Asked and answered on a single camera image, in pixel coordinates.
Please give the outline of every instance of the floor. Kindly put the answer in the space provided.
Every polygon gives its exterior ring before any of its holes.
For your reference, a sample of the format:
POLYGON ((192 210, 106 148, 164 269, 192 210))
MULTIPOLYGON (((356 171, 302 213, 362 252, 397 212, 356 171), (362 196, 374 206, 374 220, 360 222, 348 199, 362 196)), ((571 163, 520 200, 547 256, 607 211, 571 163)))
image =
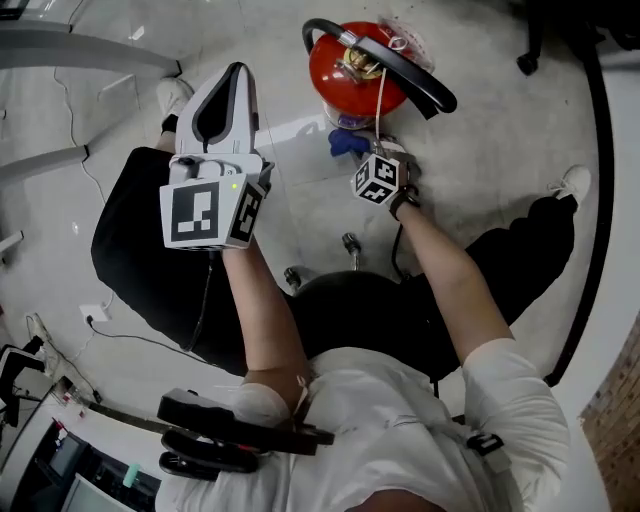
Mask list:
MULTIPOLYGON (((227 64, 242 61, 255 75, 261 116, 258 150, 276 162, 273 188, 259 218, 257 238, 279 282, 290 265, 315 272, 345 269, 340 236, 362 241, 367 269, 392 276, 389 255, 396 224, 385 211, 352 197, 350 157, 333 159, 322 113, 308 77, 300 37, 304 21, 375 21, 379 15, 410 22, 434 57, 435 76, 459 107, 425 122, 405 103, 383 121, 414 153, 423 170, 421 195, 435 221, 465 245, 485 230, 526 213, 547 183, 572 164, 596 174, 597 146, 587 80, 564 45, 551 39, 539 71, 525 78, 515 65, 526 23, 506 0, 85 0, 36 1, 34 17, 67 22, 74 31, 179 58, 194 87, 227 64)), ((149 79, 59 68, 73 112, 73 140, 88 143, 86 169, 105 195, 129 152, 154 145, 161 114, 149 79)), ((54 69, 0 74, 0 164, 69 147, 71 116, 54 69)), ((576 217, 575 250, 564 274, 513 326, 526 353, 548 373, 562 349, 589 265, 597 213, 597 180, 576 217)), ((92 267, 89 247, 102 203, 79 165, 5 187, 0 227, 25 240, 0 270, 0 304, 14 341, 27 340, 24 315, 38 312, 57 345, 76 360, 110 402, 153 414, 172 387, 227 400, 238 379, 143 342, 91 339, 80 304, 108 302, 109 290, 92 267)), ((403 248, 402 265, 415 268, 403 248)), ((171 344, 117 297, 109 333, 148 336, 171 344)), ((443 396, 463 403, 459 376, 443 396)))

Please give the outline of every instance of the fire extinguisher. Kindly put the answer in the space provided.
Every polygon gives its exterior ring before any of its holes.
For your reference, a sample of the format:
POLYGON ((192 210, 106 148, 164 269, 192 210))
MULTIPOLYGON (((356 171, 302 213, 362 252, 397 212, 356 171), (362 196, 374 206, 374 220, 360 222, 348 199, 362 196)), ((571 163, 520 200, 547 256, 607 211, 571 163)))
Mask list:
POLYGON ((408 56, 402 37, 376 23, 353 21, 342 26, 315 18, 302 27, 309 71, 331 121, 357 130, 384 116, 409 98, 425 119, 457 107, 453 93, 408 56), (325 34, 313 42, 313 31, 325 34), (381 90, 381 82, 386 81, 381 90))

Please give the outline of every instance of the power outlet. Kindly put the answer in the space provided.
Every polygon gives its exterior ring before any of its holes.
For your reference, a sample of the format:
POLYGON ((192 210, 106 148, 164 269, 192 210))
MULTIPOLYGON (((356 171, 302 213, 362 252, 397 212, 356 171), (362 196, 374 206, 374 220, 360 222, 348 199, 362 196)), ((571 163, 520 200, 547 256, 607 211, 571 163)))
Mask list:
POLYGON ((104 304, 82 304, 80 306, 80 313, 82 313, 82 318, 84 318, 85 323, 87 323, 87 317, 93 318, 94 322, 108 322, 111 320, 109 314, 107 313, 107 308, 104 304))

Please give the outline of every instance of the white sneaker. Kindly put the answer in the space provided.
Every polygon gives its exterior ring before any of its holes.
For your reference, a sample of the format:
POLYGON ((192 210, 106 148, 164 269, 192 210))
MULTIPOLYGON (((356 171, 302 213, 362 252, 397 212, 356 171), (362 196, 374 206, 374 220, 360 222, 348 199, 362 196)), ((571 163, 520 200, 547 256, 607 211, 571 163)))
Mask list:
POLYGON ((193 96, 193 89, 179 78, 163 78, 156 88, 156 94, 162 110, 162 119, 166 119, 170 115, 180 116, 180 112, 193 96))
POLYGON ((591 171, 584 165, 570 167, 558 183, 547 186, 549 192, 555 192, 554 197, 558 199, 573 196, 578 203, 578 210, 589 192, 589 187, 591 187, 591 171))

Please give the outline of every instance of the wire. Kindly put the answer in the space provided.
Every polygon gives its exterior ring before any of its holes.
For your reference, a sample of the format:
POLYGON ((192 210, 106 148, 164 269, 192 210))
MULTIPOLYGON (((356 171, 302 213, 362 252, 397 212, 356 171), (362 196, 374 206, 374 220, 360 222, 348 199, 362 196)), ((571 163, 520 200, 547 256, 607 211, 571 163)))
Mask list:
POLYGON ((78 12, 78 9, 80 9, 80 6, 83 3, 84 3, 84 0, 80 0, 80 2, 78 2, 78 5, 76 5, 76 8, 71 12, 71 16, 69 16, 69 21, 67 21, 67 25, 71 25, 71 20, 76 15, 76 12, 78 12))
MULTIPOLYGON (((25 316, 25 321, 27 322, 27 332, 29 333, 29 339, 31 339, 31 328, 29 327, 29 320, 31 320, 32 322, 35 322, 35 320, 33 319, 33 317, 32 317, 31 315, 26 315, 26 316, 25 316)), ((53 350, 55 350, 55 351, 58 353, 58 355, 59 355, 62 359, 64 359, 67 363, 69 363, 69 364, 73 367, 73 369, 78 373, 78 375, 80 375, 80 377, 82 378, 82 380, 84 380, 84 381, 89 385, 89 387, 91 388, 91 391, 93 391, 93 396, 94 396, 94 398, 95 398, 95 397, 96 397, 96 394, 97 394, 96 388, 94 388, 94 387, 93 387, 93 385, 91 384, 91 382, 89 382, 89 380, 88 380, 84 375, 82 375, 82 373, 80 373, 80 370, 78 370, 78 367, 77 367, 75 364, 73 364, 73 362, 71 362, 71 361, 67 358, 67 356, 65 356, 65 355, 60 351, 60 349, 58 349, 58 347, 56 347, 56 346, 53 344, 53 341, 51 340, 51 337, 50 337, 50 336, 48 336, 47 338, 48 338, 48 339, 46 340, 46 342, 47 342, 47 343, 49 343, 49 345, 51 345, 51 347, 53 348, 53 350)))
POLYGON ((175 352, 176 354, 180 354, 181 356, 188 357, 189 359, 193 359, 194 361, 198 361, 199 363, 206 364, 207 366, 215 366, 213 364, 207 363, 206 361, 203 361, 198 357, 187 354, 182 350, 177 350, 168 345, 165 345, 164 343, 160 343, 159 341, 154 341, 154 340, 150 340, 149 338, 145 338, 144 336, 135 336, 133 334, 105 334, 104 332, 100 332, 93 326, 93 319, 90 317, 87 317, 87 323, 89 324, 89 327, 91 327, 93 332, 95 332, 96 334, 99 334, 100 336, 104 336, 105 338, 131 338, 135 340, 146 341, 147 343, 152 343, 153 345, 159 345, 161 347, 166 348, 167 350, 171 350, 171 352, 175 352))
MULTIPOLYGON (((387 46, 392 50, 401 52, 408 45, 409 45, 409 42, 404 37, 393 36, 389 40, 389 44, 387 46)), ((382 92, 384 91, 384 82, 386 78, 387 78, 387 68, 384 68, 382 70, 382 78, 380 79, 380 89, 378 89, 378 106, 376 107, 376 139, 378 139, 378 144, 380 144, 380 109, 382 107, 382 92)))
POLYGON ((38 402, 38 405, 34 405, 33 407, 22 407, 21 409, 19 409, 20 412, 22 411, 33 411, 34 409, 37 409, 38 407, 40 407, 40 403, 38 402))
MULTIPOLYGON (((80 0, 80 2, 78 3, 78 5, 76 5, 75 9, 73 10, 73 12, 71 13, 71 16, 69 16, 69 21, 67 22, 67 24, 71 24, 71 20, 73 19, 73 17, 75 16, 76 12, 78 11, 78 9, 80 9, 80 6, 82 6, 82 4, 84 3, 85 0, 80 0)), ((69 111, 69 117, 71 118, 71 123, 70 123, 70 128, 69 128, 69 138, 71 139, 71 142, 73 143, 73 145, 75 147, 78 147, 78 143, 73 135, 73 122, 74 122, 74 115, 73 115, 73 109, 71 108, 71 101, 69 99, 69 88, 64 84, 64 82, 62 82, 60 79, 58 79, 57 76, 58 73, 58 68, 54 67, 53 68, 53 80, 60 86, 62 87, 62 89, 64 90, 64 104, 67 107, 67 110, 69 111)), ((95 176, 93 176, 85 167, 84 162, 80 162, 80 167, 82 168, 82 172, 84 173, 84 175, 89 178, 94 186, 96 187, 96 190, 98 192, 98 195, 100 196, 100 200, 102 202, 102 207, 104 208, 107 204, 105 195, 104 195, 104 191, 102 190, 102 186, 100 185, 100 182, 96 179, 95 176)), ((107 304, 105 306, 105 309, 109 309, 111 307, 111 304, 113 304, 113 300, 115 299, 115 293, 113 290, 109 290, 109 299, 107 300, 107 304)), ((91 333, 91 336, 89 336, 89 338, 87 338, 87 341, 84 342, 82 348, 80 350, 78 350, 78 352, 76 352, 76 354, 69 360, 69 362, 71 361, 75 361, 76 359, 78 359, 82 353, 87 349, 87 347, 89 346, 89 343, 91 342, 91 340, 93 339, 94 333, 91 333)))
POLYGON ((380 141, 380 107, 382 106, 382 91, 384 91, 384 81, 387 78, 387 68, 382 70, 380 89, 378 90, 378 106, 376 107, 376 139, 380 141))

